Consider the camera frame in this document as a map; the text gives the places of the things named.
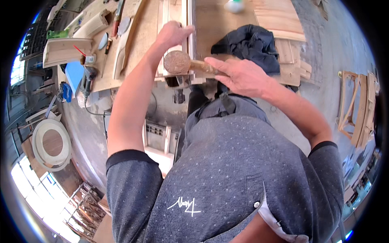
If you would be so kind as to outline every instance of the man's right arm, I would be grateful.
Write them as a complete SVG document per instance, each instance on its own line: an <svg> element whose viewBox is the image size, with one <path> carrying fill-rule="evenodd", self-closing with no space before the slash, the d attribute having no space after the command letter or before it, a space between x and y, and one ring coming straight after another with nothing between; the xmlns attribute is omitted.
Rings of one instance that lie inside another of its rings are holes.
<svg viewBox="0 0 389 243"><path fill-rule="evenodd" d="M266 75L252 61L229 59L223 62L215 58L205 58L205 61L230 76L216 76L215 79L231 92L261 98L279 108L308 139L311 149L321 142L332 142L332 131L323 114L308 100Z"/></svg>

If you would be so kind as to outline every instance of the skin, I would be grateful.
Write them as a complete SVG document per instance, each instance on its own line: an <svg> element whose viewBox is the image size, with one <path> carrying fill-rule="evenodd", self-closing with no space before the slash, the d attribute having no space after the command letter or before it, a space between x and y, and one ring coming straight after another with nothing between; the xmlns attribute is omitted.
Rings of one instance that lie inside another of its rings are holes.
<svg viewBox="0 0 389 243"><path fill-rule="evenodd" d="M181 44L193 31L192 26L182 28L178 22L167 23L139 64L125 78L112 108L108 156L127 149L144 152L142 128L158 64L169 48ZM223 62L215 58L205 58L205 61L230 76L216 76L216 79L231 92L261 98L283 111L309 140L312 148L320 142L332 141L331 128L324 116L309 101L280 85L252 61L229 59ZM268 241L284 242L257 214L231 242Z"/></svg>

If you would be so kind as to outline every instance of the black sleeve cuff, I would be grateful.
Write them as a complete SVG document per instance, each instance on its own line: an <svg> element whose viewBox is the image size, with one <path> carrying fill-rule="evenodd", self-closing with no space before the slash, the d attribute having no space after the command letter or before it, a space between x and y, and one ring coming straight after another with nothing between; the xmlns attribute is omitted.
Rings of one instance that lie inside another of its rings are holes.
<svg viewBox="0 0 389 243"><path fill-rule="evenodd" d="M130 161L130 160L135 160L135 161L145 161L149 163L157 163L154 160L152 160L145 152L135 150L135 149L128 149L128 150L123 150L114 153L107 159L106 163L106 168L107 171L105 174L108 173L108 170L111 166L118 164L120 162L124 161Z"/></svg>
<svg viewBox="0 0 389 243"><path fill-rule="evenodd" d="M318 150L319 148L322 148L322 147L325 147L325 146L334 146L335 148L338 148L338 146L336 145L336 143L334 142L331 142L331 141L324 141L324 142L321 142L319 143L318 145L316 145L312 151L309 153L308 157L311 156L311 154L313 154L313 152L315 152L316 150Z"/></svg>

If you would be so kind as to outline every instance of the dark crumpled cloth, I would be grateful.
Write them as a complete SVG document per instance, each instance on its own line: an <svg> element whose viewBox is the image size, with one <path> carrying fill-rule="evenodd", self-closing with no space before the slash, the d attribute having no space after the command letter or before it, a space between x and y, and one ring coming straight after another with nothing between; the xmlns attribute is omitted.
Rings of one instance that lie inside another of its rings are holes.
<svg viewBox="0 0 389 243"><path fill-rule="evenodd" d="M268 75L280 74L273 33L260 26L249 24L228 33L212 46L211 54L220 53L251 60Z"/></svg>

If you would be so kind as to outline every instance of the person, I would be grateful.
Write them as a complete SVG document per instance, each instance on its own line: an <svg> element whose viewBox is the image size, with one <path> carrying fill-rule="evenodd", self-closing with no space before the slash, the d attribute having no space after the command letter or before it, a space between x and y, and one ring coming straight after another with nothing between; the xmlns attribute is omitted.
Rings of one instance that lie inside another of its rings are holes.
<svg viewBox="0 0 389 243"><path fill-rule="evenodd" d="M116 242L326 242L343 208L331 128L306 99L248 60L205 61L230 89L189 98L180 159L162 179L142 127L163 54L194 31L167 23L126 77L108 129L107 198ZM283 111L308 139L306 157L251 98Z"/></svg>

